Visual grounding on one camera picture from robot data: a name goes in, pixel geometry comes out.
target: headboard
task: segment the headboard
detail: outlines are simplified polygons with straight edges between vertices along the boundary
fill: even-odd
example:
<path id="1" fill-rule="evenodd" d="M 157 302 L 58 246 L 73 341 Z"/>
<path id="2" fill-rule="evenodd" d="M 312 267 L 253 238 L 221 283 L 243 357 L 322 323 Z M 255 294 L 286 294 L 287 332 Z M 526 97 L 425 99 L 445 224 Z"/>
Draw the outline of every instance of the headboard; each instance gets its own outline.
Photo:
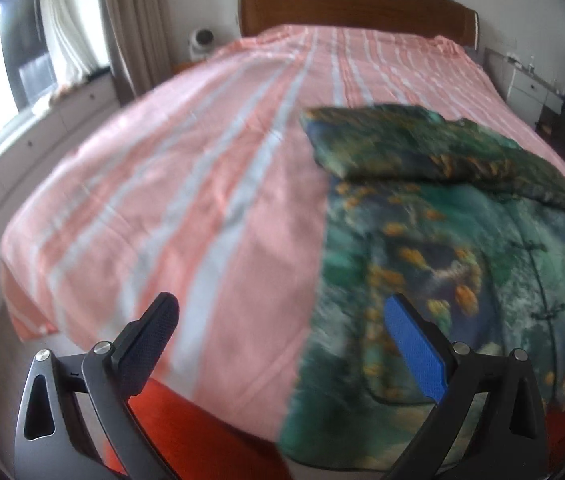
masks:
<path id="1" fill-rule="evenodd" d="M 240 0 L 240 31 L 257 36 L 285 23 L 372 28 L 478 47 L 475 11 L 452 0 Z"/>

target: metal bolt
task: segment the metal bolt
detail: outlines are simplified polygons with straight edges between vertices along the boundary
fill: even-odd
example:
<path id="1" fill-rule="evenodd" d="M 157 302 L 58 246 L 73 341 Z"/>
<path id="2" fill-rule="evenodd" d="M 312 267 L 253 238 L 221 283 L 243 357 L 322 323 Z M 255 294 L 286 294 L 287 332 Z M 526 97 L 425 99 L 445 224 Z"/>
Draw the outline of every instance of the metal bolt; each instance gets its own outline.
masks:
<path id="1" fill-rule="evenodd" d="M 106 354 L 112 349 L 112 344 L 109 341 L 101 341 L 94 346 L 94 352 L 98 355 Z"/>
<path id="2" fill-rule="evenodd" d="M 527 355 L 527 352 L 525 350 L 523 350 L 522 348 L 517 348 L 514 350 L 514 358 L 517 361 L 527 361 L 529 356 Z"/>
<path id="3" fill-rule="evenodd" d="M 50 355 L 51 355 L 51 352 L 45 348 L 44 350 L 40 350 L 36 354 L 36 360 L 41 361 L 41 362 L 46 361 L 47 359 L 49 359 Z"/>
<path id="4" fill-rule="evenodd" d="M 458 341 L 457 343 L 453 344 L 453 351 L 458 355 L 467 355 L 471 351 L 471 348 L 469 348 L 469 345 L 467 343 Z"/>

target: blue textured pad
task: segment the blue textured pad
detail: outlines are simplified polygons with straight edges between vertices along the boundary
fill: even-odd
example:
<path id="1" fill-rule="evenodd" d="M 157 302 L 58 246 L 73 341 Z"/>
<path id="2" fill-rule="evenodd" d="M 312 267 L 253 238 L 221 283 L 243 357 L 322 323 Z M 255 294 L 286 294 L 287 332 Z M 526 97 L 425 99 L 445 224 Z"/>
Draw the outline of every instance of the blue textured pad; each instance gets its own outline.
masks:
<path id="1" fill-rule="evenodd" d="M 394 338 L 420 391 L 440 402 L 447 391 L 445 362 L 395 296 L 385 303 L 385 327 Z"/>

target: bed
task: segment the bed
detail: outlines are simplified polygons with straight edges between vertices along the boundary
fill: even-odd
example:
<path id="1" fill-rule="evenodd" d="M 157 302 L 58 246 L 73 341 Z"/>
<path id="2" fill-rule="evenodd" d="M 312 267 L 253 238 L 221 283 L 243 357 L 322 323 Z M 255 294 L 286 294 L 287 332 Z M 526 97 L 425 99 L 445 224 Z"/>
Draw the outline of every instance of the bed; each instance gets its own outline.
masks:
<path id="1" fill-rule="evenodd" d="M 112 118 L 3 235 L 21 338 L 113 340 L 161 291 L 181 320 L 154 374 L 275 442 L 310 332 L 328 177 L 308 107 L 421 105 L 565 164 L 467 57 L 477 14 L 450 0 L 240 0 L 243 39 Z"/>

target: nightstand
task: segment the nightstand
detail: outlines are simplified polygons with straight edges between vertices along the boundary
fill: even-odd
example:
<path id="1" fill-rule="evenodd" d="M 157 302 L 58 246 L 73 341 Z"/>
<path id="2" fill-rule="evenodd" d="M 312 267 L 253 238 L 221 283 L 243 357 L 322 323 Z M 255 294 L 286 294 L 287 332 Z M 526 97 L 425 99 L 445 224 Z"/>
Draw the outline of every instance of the nightstand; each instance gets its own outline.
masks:
<path id="1" fill-rule="evenodd" d="M 204 61 L 185 61 L 183 63 L 172 65 L 171 70 L 174 73 L 174 75 L 178 75 L 179 73 L 184 72 L 185 70 L 191 68 L 192 66 L 200 65 L 200 63 L 204 63 Z"/>
<path id="2" fill-rule="evenodd" d="M 551 85 L 516 67 L 502 54 L 486 49 L 485 71 L 507 105 L 534 130 L 543 107 L 560 114 L 562 98 Z"/>

